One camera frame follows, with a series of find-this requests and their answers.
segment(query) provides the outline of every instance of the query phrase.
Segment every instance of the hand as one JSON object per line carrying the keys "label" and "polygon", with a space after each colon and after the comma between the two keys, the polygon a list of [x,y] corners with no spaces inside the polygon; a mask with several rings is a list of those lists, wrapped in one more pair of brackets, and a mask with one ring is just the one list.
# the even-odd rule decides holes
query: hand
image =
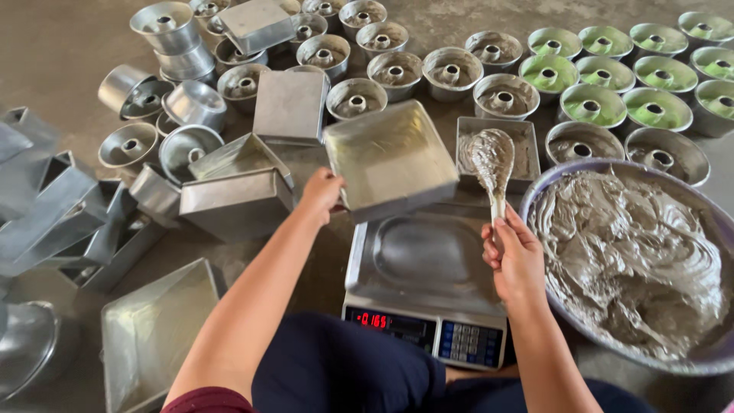
{"label": "hand", "polygon": [[298,210],[304,211],[308,219],[316,219],[320,226],[327,225],[330,211],[339,200],[339,190],[345,186],[344,178],[320,167],[306,182]]}
{"label": "hand", "polygon": [[493,226],[482,226],[484,253],[482,259],[494,270],[497,294],[507,305],[510,315],[516,309],[526,309],[535,304],[548,305],[545,297],[545,264],[540,241],[530,232],[520,216],[506,205],[507,221],[497,218],[494,229],[504,244],[504,255],[492,241]]}

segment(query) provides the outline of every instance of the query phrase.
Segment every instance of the purple bowl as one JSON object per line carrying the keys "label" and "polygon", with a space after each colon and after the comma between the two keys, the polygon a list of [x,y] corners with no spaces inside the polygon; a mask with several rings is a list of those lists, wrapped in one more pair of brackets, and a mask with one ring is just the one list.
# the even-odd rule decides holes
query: purple bowl
{"label": "purple bowl", "polygon": [[[603,172],[609,167],[609,165],[614,165],[617,170],[619,168],[625,168],[627,171],[633,171],[639,175],[640,179],[650,179],[653,177],[656,179],[663,179],[667,184],[679,189],[681,193],[691,195],[692,197],[698,198],[702,202],[706,203],[711,209],[711,215],[719,229],[721,243],[723,243],[725,248],[728,248],[730,251],[734,251],[734,220],[732,220],[732,218],[723,209],[706,197],[706,195],[703,195],[700,191],[695,190],[685,182],[670,176],[667,173],[621,159],[580,159],[562,163],[545,171],[535,182],[533,182],[525,193],[525,196],[520,203],[520,210],[518,211],[520,217],[527,223],[528,212],[533,202],[540,196],[543,190],[548,187],[548,185],[554,183],[564,174],[580,170],[596,170],[598,172]],[[608,348],[620,356],[624,356],[627,359],[632,360],[633,362],[682,376],[713,376],[734,371],[734,330],[729,330],[714,344],[709,345],[708,347],[703,346],[695,348],[692,351],[693,355],[689,358],[673,362],[662,362],[652,357],[633,353],[616,343],[609,343],[605,340],[600,340],[598,335],[587,328],[578,318],[576,318],[575,315],[568,312],[553,293],[546,290],[545,294],[548,297],[548,302],[550,303],[551,308],[558,312],[566,321],[568,321],[568,323],[571,324],[571,326],[576,328],[586,338],[604,348]],[[727,318],[730,319],[732,317],[732,312],[734,312],[734,306],[730,308],[730,313]]]}

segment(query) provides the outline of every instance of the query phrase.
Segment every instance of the digital scale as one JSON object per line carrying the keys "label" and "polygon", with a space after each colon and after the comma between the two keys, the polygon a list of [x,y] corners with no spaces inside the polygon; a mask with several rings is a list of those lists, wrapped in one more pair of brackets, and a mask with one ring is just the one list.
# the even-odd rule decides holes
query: digital scale
{"label": "digital scale", "polygon": [[357,225],[342,319],[446,364],[501,368],[507,316],[479,236],[489,220],[486,209],[434,204]]}

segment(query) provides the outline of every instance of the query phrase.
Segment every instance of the maroon sleeve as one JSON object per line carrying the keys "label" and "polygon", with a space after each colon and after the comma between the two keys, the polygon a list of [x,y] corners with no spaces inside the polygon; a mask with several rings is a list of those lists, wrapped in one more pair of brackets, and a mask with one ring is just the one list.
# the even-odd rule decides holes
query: maroon sleeve
{"label": "maroon sleeve", "polygon": [[224,387],[202,387],[168,403],[161,413],[257,413],[238,392]]}

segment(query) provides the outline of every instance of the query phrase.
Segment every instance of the scale display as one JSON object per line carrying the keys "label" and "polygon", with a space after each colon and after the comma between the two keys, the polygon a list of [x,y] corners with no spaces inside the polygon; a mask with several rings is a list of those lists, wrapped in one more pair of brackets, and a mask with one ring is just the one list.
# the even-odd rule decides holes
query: scale display
{"label": "scale display", "polygon": [[344,320],[407,341],[433,354],[436,322],[389,312],[347,306]]}

